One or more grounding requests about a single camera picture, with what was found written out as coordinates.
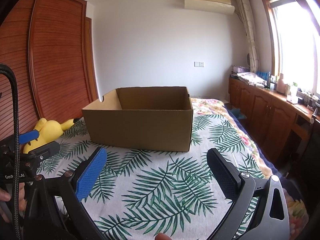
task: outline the folded clothes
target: folded clothes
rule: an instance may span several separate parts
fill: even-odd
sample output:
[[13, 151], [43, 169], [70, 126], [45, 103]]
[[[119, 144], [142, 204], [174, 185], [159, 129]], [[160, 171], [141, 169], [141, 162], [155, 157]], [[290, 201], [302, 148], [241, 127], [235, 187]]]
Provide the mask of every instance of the folded clothes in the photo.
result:
[[238, 73], [237, 75], [239, 77], [239, 80], [249, 85], [255, 85], [255, 84], [266, 85], [267, 84], [265, 80], [258, 77], [257, 74], [253, 72]]

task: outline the window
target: window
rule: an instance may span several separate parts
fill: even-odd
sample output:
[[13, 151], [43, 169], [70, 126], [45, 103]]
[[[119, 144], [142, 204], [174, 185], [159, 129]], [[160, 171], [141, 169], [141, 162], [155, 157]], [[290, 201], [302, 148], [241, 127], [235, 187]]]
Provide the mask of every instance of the window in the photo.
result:
[[287, 83], [319, 95], [320, 38], [309, 14], [295, 0], [262, 1], [272, 43], [272, 74], [283, 73]]

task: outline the curtain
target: curtain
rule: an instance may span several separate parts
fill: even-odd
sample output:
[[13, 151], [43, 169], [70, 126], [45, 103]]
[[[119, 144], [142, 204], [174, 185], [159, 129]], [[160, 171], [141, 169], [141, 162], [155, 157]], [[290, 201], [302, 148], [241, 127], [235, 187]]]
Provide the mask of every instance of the curtain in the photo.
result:
[[249, 0], [236, 0], [240, 9], [240, 15], [244, 23], [244, 28], [247, 33], [247, 39], [249, 44], [249, 55], [250, 55], [250, 71], [260, 71], [259, 58], [256, 49], [255, 42], [255, 28], [252, 10]]

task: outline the cabinet door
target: cabinet door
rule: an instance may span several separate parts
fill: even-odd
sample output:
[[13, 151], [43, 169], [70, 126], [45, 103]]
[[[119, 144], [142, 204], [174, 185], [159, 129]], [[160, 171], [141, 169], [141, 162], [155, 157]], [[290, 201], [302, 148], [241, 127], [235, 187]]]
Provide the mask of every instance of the cabinet door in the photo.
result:
[[238, 84], [233, 79], [229, 79], [229, 95], [230, 95], [230, 103], [234, 107], [238, 107], [238, 104], [237, 104]]
[[[35, 0], [19, 0], [0, 25], [0, 62], [16, 75], [19, 98], [19, 132], [34, 128], [38, 116], [28, 81], [28, 29]], [[9, 80], [0, 74], [0, 140], [13, 134], [12, 95]]]
[[85, 56], [87, 60], [87, 72], [89, 80], [89, 88], [92, 100], [98, 98], [98, 89], [94, 72], [93, 52], [92, 52], [92, 19], [86, 17], [84, 21], [84, 41]]
[[252, 94], [250, 105], [252, 105], [252, 114], [248, 122], [247, 130], [252, 139], [260, 146], [264, 141], [268, 127], [267, 110], [271, 105], [271, 98], [255, 91]]
[[250, 109], [250, 95], [251, 90], [248, 85], [240, 85], [239, 88], [239, 108], [241, 112], [248, 117]]
[[289, 136], [295, 112], [276, 100], [269, 108], [269, 128], [262, 144], [262, 150], [271, 162], [276, 162]]
[[29, 72], [40, 117], [65, 122], [91, 101], [84, 48], [85, 1], [36, 0]]

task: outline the wall socket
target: wall socket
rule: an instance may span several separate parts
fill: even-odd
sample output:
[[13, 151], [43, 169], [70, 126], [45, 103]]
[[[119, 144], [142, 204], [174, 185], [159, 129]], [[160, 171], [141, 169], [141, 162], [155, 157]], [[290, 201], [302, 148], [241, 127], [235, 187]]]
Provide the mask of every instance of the wall socket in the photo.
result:
[[195, 61], [195, 67], [204, 67], [204, 62]]

